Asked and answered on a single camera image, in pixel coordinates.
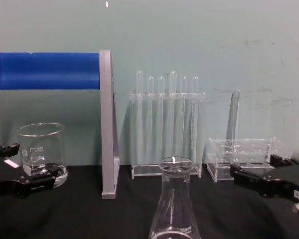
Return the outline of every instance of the blue cylinder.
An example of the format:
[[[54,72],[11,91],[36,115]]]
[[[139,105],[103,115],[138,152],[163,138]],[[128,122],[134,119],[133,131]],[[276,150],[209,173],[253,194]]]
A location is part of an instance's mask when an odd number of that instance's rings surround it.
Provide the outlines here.
[[[1,53],[0,90],[99,89],[98,53]]]

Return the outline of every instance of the black tablecloth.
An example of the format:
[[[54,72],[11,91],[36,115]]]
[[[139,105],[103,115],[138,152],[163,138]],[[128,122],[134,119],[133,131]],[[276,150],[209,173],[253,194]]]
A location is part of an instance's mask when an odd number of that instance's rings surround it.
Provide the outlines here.
[[[146,239],[161,177],[131,179],[121,166],[117,198],[102,200],[100,166],[69,167],[64,185],[20,200],[0,198],[0,239]],[[264,199],[232,181],[192,176],[191,198],[202,239],[299,239],[292,202]]]

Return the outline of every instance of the test tube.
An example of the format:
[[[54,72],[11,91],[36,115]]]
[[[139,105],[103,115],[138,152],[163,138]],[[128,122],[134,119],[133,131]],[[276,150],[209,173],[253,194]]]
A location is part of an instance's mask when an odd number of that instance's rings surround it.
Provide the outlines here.
[[[197,93],[199,92],[199,78],[194,76],[192,78],[192,122],[191,122],[191,149],[192,149],[192,160],[196,162],[196,146],[197,146],[197,123],[198,123],[198,98]]]
[[[145,159],[146,162],[151,162],[154,158],[152,156],[152,140],[153,140],[153,92],[154,92],[154,77],[147,78],[147,115],[146,115],[146,142],[145,145]]]
[[[231,95],[228,124],[227,124],[227,135],[225,143],[225,160],[231,163],[233,158],[230,152],[235,150],[236,144],[236,125],[237,125],[237,115],[239,110],[239,90],[234,91]]]
[[[163,149],[164,149],[164,140],[163,140],[163,131],[164,131],[164,96],[165,96],[165,77],[160,76],[158,78],[158,93],[159,93],[159,98],[158,98],[158,133],[159,136],[157,137],[157,144],[156,148],[159,149],[159,158],[163,159],[165,157]]]
[[[174,125],[174,155],[184,156],[183,144],[183,130],[184,130],[184,117],[185,117],[185,96],[186,96],[186,83],[187,77],[182,76],[177,79],[176,100],[175,100],[175,125]]]
[[[137,112],[136,112],[136,162],[143,158],[143,127],[142,127],[142,94],[143,94],[144,75],[142,71],[136,73],[136,95],[137,95]]]
[[[192,117],[192,79],[186,78],[186,97],[184,98],[186,107],[184,107],[184,127],[183,127],[183,145],[184,155],[191,156],[191,117]]]
[[[169,74],[169,86],[168,86],[168,97],[169,104],[167,108],[167,118],[166,118],[166,152],[165,156],[173,156],[173,146],[174,146],[174,107],[175,107],[175,93],[177,85],[177,73],[176,71],[171,71]]]

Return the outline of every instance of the green wall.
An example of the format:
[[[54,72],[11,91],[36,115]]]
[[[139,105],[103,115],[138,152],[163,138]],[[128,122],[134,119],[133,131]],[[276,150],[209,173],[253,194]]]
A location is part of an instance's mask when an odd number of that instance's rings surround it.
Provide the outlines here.
[[[197,75],[216,101],[236,89],[269,92],[268,134],[299,146],[299,0],[107,2],[0,0],[0,50],[112,50],[123,164],[130,163],[127,108],[137,70]],[[23,124],[57,121],[67,128],[68,163],[99,163],[99,101],[99,91],[1,92],[0,142],[15,142]],[[226,107],[207,109],[205,137],[223,138]],[[255,122],[249,130],[257,132]]]

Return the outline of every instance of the clear acrylic rack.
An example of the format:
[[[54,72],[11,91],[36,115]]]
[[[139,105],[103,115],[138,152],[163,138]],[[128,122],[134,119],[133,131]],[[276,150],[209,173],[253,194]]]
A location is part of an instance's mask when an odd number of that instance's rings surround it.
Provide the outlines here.
[[[254,171],[273,168],[269,165],[270,155],[287,157],[286,147],[276,138],[212,140],[207,146],[207,169],[214,182],[233,180],[230,176],[230,164]]]
[[[197,139],[205,93],[199,78],[136,74],[136,90],[131,92],[131,165],[135,176],[161,175],[158,167],[166,157],[186,157],[195,162],[193,174],[201,176],[202,154]]]

